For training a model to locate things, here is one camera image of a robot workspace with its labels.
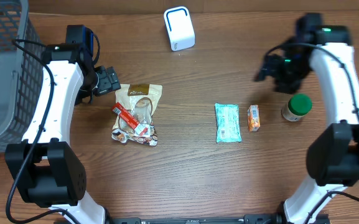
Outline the small orange tissue pack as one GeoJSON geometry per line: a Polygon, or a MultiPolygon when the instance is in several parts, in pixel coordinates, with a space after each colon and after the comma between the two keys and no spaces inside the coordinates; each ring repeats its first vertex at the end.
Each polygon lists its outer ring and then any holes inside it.
{"type": "Polygon", "coordinates": [[[259,106],[251,105],[248,108],[248,129],[249,132],[256,132],[261,126],[259,118],[259,106]]]}

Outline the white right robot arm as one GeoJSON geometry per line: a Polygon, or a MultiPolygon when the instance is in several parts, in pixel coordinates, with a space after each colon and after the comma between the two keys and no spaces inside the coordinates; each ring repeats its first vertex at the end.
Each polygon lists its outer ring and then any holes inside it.
{"type": "Polygon", "coordinates": [[[246,215],[246,223],[328,223],[322,209],[336,195],[359,181],[359,81],[354,48],[345,26],[323,22],[307,13],[296,22],[296,33],[269,49],[257,82],[274,79],[275,90],[295,94],[303,79],[314,72],[324,99],[327,127],[309,146],[307,176],[275,214],[246,215]]]}

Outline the beige snack pouch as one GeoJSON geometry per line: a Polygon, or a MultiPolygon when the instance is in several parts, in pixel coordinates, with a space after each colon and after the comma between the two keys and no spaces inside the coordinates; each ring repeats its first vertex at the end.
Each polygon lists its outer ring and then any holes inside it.
{"type": "Polygon", "coordinates": [[[118,115],[112,127],[111,138],[123,144],[134,141],[139,144],[156,146],[158,143],[152,115],[162,96],[162,86],[154,84],[122,84],[115,92],[116,103],[121,103],[141,124],[148,125],[145,136],[138,136],[118,115]]]}

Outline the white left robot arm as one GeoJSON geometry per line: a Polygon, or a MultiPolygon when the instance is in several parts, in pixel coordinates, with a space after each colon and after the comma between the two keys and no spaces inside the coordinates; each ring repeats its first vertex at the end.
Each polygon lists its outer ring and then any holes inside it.
{"type": "Polygon", "coordinates": [[[7,196],[11,214],[15,192],[25,203],[47,211],[24,220],[29,223],[59,213],[69,223],[113,223],[109,211],[86,190],[86,170],[70,147],[73,109],[84,98],[118,90],[112,68],[96,67],[93,51],[98,37],[84,25],[67,26],[65,42],[46,45],[41,56],[30,53],[43,67],[43,82],[35,113],[19,144],[7,145],[5,161],[14,179],[7,196]]]}

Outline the red candy bar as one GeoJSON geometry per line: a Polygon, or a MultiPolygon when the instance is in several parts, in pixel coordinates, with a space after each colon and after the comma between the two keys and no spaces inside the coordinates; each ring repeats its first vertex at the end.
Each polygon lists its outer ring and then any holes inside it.
{"type": "Polygon", "coordinates": [[[116,103],[113,111],[123,119],[127,125],[134,130],[138,136],[145,136],[149,131],[148,125],[141,124],[135,117],[121,104],[116,103]]]}

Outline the green lid jar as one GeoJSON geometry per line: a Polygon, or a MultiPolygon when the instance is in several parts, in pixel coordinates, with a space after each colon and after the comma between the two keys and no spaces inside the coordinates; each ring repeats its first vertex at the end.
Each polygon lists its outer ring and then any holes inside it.
{"type": "Polygon", "coordinates": [[[296,122],[312,109],[312,100],[305,94],[296,94],[282,107],[284,119],[296,122]]]}

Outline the teal wet wipes packet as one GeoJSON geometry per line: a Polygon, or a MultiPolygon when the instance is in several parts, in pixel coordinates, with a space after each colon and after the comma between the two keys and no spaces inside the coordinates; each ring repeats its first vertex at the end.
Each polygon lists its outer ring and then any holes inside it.
{"type": "Polygon", "coordinates": [[[241,142],[239,106],[215,104],[217,120],[216,142],[241,142]]]}

